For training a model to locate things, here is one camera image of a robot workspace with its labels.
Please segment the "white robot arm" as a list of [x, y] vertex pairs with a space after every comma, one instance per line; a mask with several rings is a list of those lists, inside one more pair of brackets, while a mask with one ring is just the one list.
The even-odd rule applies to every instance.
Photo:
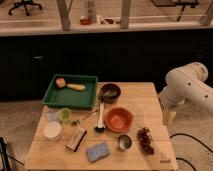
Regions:
[[213, 88], [205, 84], [207, 78], [208, 69], [200, 62], [174, 68], [166, 74], [166, 86], [158, 94], [164, 125], [172, 122], [176, 116], [173, 108], [186, 99], [213, 114]]

